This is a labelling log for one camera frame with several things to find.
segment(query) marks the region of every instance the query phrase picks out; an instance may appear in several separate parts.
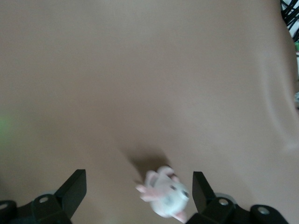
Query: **toy eye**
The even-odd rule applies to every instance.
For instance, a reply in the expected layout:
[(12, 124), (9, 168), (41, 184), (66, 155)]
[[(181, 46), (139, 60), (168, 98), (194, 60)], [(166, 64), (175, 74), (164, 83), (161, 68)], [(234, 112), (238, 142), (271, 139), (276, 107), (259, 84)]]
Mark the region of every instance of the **toy eye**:
[(189, 194), (185, 191), (183, 191), (183, 194), (186, 196), (186, 197), (189, 197)]

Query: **beige surface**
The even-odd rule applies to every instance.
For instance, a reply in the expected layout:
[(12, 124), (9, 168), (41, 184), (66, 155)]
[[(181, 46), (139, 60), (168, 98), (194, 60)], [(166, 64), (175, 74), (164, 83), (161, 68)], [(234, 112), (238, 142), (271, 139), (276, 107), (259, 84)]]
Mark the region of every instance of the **beige surface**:
[(154, 156), (190, 191), (203, 171), (241, 207), (268, 204), (298, 223), (297, 67), (279, 10), (278, 0), (1, 0), (0, 200), (22, 205), (85, 168), (75, 224), (179, 223), (135, 190), (136, 167)]

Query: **pink ear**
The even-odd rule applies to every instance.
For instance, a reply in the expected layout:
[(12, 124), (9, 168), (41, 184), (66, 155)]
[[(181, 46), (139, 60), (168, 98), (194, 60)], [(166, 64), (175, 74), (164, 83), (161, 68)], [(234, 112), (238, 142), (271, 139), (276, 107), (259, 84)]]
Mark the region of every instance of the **pink ear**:
[(172, 179), (174, 182), (179, 183), (179, 178), (178, 178), (177, 176), (172, 176), (171, 179)]
[(160, 200), (163, 196), (163, 192), (157, 191), (154, 188), (146, 188), (146, 191), (141, 193), (140, 198), (145, 202), (152, 202)]
[(137, 189), (140, 193), (144, 193), (144, 192), (146, 192), (146, 187), (143, 186), (143, 185), (141, 185), (141, 184), (137, 185), (137, 186), (136, 186), (136, 189)]
[(184, 211), (175, 214), (173, 217), (182, 223), (185, 223), (187, 221), (187, 215)]

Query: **plush toy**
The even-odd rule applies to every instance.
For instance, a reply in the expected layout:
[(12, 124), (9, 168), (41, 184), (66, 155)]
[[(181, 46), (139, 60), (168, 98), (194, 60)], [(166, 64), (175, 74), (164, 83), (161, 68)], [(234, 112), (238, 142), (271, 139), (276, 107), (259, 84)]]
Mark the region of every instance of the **plush toy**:
[(158, 215), (186, 222), (184, 208), (189, 200), (189, 193), (174, 175), (172, 168), (163, 166), (157, 172), (148, 171), (144, 185), (138, 185), (136, 189), (141, 192), (140, 198), (149, 202)]

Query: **screw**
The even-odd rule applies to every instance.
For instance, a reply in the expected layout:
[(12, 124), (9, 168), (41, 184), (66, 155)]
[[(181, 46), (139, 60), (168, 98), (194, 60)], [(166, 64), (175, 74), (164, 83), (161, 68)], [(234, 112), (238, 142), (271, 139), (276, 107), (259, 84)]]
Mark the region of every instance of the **screw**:
[(265, 207), (258, 207), (257, 210), (262, 213), (263, 215), (268, 215), (270, 214), (269, 210), (266, 209)]
[(228, 201), (225, 200), (224, 198), (220, 199), (220, 200), (219, 200), (219, 203), (220, 203), (221, 205), (224, 205), (224, 206), (228, 205)]
[(8, 206), (7, 203), (0, 205), (0, 210), (1, 210), (1, 209), (5, 209), (7, 206)]
[(44, 203), (48, 200), (48, 197), (42, 197), (41, 199), (39, 199), (40, 203)]

